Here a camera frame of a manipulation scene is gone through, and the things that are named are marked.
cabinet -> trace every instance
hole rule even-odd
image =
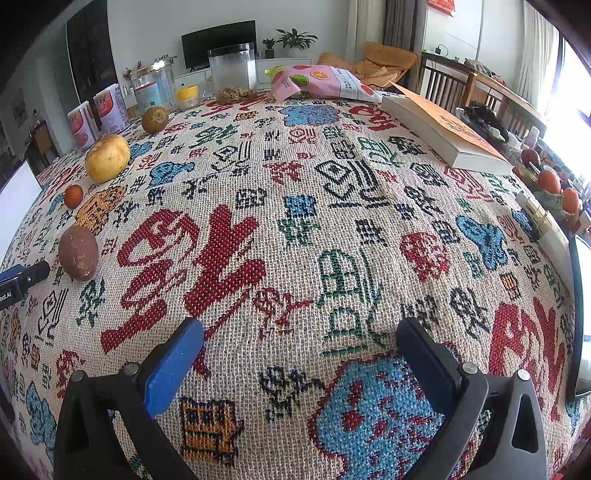
[[[68,20],[67,41],[74,84],[80,103],[88,100],[100,127],[93,97],[117,83],[113,63],[107,0],[94,0]]]

potato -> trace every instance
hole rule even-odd
[[[107,135],[86,154],[88,176],[97,183],[114,179],[129,163],[129,145],[121,135]]]

orange slice illustration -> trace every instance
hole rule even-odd
[[[321,72],[320,70],[314,70],[313,72],[310,72],[310,75],[312,75],[314,78],[317,78],[319,80],[328,80],[329,76],[324,73]]]

snack bag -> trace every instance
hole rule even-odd
[[[382,103],[382,94],[369,88],[348,70],[329,65],[294,65],[270,70],[271,93],[282,102],[293,96],[350,98]]]

jar lid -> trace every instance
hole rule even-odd
[[[228,47],[213,48],[207,51],[209,57],[218,57],[220,55],[227,55],[229,53],[239,53],[241,51],[254,50],[255,44],[250,43],[239,43],[238,45],[230,45]]]
[[[191,85],[177,90],[177,100],[186,100],[187,98],[196,97],[199,94],[197,85]]]
[[[172,62],[170,60],[159,60],[156,63],[153,63],[152,65],[148,65],[147,67],[144,67],[143,69],[139,69],[139,70],[136,70],[135,72],[133,72],[131,74],[131,79],[135,80],[135,79],[141,77],[142,75],[145,75],[146,73],[156,72],[157,70],[163,69],[164,67],[167,67],[168,65],[172,65]]]

